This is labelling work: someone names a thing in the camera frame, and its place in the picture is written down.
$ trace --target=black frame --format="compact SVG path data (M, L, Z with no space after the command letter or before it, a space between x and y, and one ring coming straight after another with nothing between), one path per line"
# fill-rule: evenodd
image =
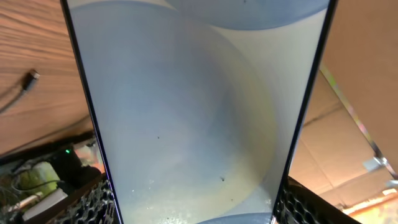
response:
M106 155L105 155L105 152L103 150L104 146L103 146L103 143L102 143L101 133L100 133L100 130L98 128L98 122L97 122L97 118L96 118L96 115L95 115L93 102L91 100L91 95L90 95L90 91L89 91L89 88L88 88L88 82L87 82L87 79L86 79L86 73L85 73L85 70L84 70L84 67L83 67L83 62L81 61L81 55L80 55L80 51L79 51L79 46L78 46L78 43L77 43L76 34L75 34L75 30L73 28L73 22L72 22L72 18L71 18L70 11L69 11L68 0L60 0L60 2L61 2L63 15L65 17L66 25L67 25L67 28L68 28L68 32L69 32L70 41L71 41L71 44L72 44L73 53L75 54L75 59L76 59L77 68L78 68L78 71L79 71L79 74L80 74L81 84L83 85L83 89L84 89L84 92L85 92L86 101L87 101L87 104L88 104L88 109L89 109L89 112L90 112L90 115L91 115L91 120L92 120L92 122L94 124L95 135L96 135L97 140L98 140L98 146L99 146L99 149L101 151L101 157L102 157L102 159L104 161L106 176L109 179L109 183L111 185L111 189L112 189L112 191L114 193L114 200L115 200L115 204L116 204L116 211L118 213L118 218L119 218L119 221L121 223L124 223L123 219L122 219L122 216L121 216L121 213L119 211L118 198L116 196L116 192L114 191L114 186L113 186L111 173L109 171L108 161L106 159ZM297 139L299 138L299 134L300 134L300 131L301 131L301 128L302 128L302 125L303 125L302 123L303 123L303 120L304 120L305 112L307 110L307 106L308 106L308 102L310 100L313 84L315 82L315 78L316 78L316 75L318 73L319 64L320 64L320 61L322 59L323 49L325 48L325 43L326 43L326 40L327 40L327 37L328 37L328 33L329 33L329 30L330 30L330 26L331 26L331 21L333 19L333 15L335 13L337 2L338 2L338 0L330 0L329 5L328 5L328 7L326 9L326 16L325 16L325 20L323 21L322 31L321 31L321 34L320 34L320 37L319 37L317 51L315 52L315 56L314 56L314 59L313 59L313 63L312 63L311 71L310 71L310 76L308 78L307 87L305 89L304 98L303 98L303 102L302 102L302 105L301 105L300 113L298 114L298 120L297 120L296 127L295 127L295 130L294 130L292 143L290 143L290 149L289 149L289 153L287 154L287 160L286 160L286 163L285 163L285 169L284 169L284 172L282 174L282 179L281 179L280 184L279 184L279 189L278 189L276 200L274 202L274 208L272 210L272 215L276 214L277 202L279 201L279 197L281 195L281 191L283 191L283 186L287 182L287 177L288 177L288 174L289 174L290 164L291 164L292 159L293 159L295 145L296 145Z

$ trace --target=electronic device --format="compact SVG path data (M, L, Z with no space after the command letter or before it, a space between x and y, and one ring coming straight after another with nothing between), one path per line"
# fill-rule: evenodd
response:
M121 222L271 222L336 1L61 3Z

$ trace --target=wood grain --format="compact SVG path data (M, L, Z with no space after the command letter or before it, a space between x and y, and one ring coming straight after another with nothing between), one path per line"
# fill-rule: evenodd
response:
M88 114L59 1L2 0L0 94L31 68L41 74L40 80L18 104L0 115L0 155ZM92 129L91 121L45 141L88 129Z
M398 171L396 0L340 1L324 62L395 171Z

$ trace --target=wire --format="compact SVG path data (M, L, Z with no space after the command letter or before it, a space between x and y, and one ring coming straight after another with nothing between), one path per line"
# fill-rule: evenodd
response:
M14 106L36 83L37 79L40 77L40 75L35 71L31 70L29 73L25 75L25 77L22 79L21 87L22 89L19 91L19 93L8 103L6 103L3 107L0 108L0 114L6 112L10 107ZM6 96L9 93L9 91L5 91L4 93L1 94L1 98Z
M63 181L62 181L62 180L50 180L50 181L41 183L41 184L36 185L36 186L33 186L33 187L29 187L29 188L27 188L27 189L19 189L19 188L17 188L17 187L15 186L14 183L12 183L12 186L11 186L11 187L12 187L14 190L18 191L18 192L25 192L25 191L29 191L29 190L34 190L34 189L36 189L36 188L38 188L38 187L45 186L45 185L47 185L47 184L51 184L51 183L54 183L54 182L59 183L59 182L63 182Z
M0 224L6 224L19 213L20 201L18 194L7 189L5 186L0 185L0 192L2 193L1 198L4 200L0 202L4 203L0 209Z
M10 102L6 103L0 108L0 114L6 112L10 107L14 106L24 95L27 93L25 90L21 90Z
M16 81L13 85L11 85L10 87L8 87L7 90L4 90L1 94L0 94L0 100L3 99L4 97L6 97L8 94L10 94L10 92L17 88L20 84L21 84L22 79L19 79L18 81Z

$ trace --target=black cable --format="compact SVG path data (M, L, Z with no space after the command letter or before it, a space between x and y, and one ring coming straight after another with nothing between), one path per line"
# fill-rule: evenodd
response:
M6 103L0 108L0 114L6 112L10 107L14 106L14 104L16 104L34 86L39 77L40 75L35 70L31 70L29 73L27 73L25 78L22 80L22 88L20 92L10 102ZM7 94L8 92L5 92L1 95L1 97L6 96Z
M36 189L36 188L38 188L38 187L41 187L41 186L44 186L44 185L47 185L47 184L51 184L51 183L54 183L54 182L59 183L59 182L63 182L63 181L62 181L62 180L50 180L50 181L41 183L41 184L39 184L39 185L26 188L26 189L19 189L19 188L17 188L16 186L12 185L12 188L13 188L14 190L16 190L16 191L19 191L19 192L25 192L25 191L28 191L28 190L34 190L34 189Z
M1 94L0 94L0 100L3 99L4 97L6 97L8 94L10 94L10 92L17 88L19 85L21 85L21 81L22 79L20 78L19 80L17 80L13 85L11 85L10 87L8 87L7 90L4 90Z
M0 186L0 192L3 199L3 203L0 203L2 206L2 209L0 209L0 223L9 223L9 220L15 217L20 210L19 196L5 186Z
M0 114L6 112L10 107L14 106L24 95L27 93L25 90L21 90L12 100L6 103L3 107L0 108Z

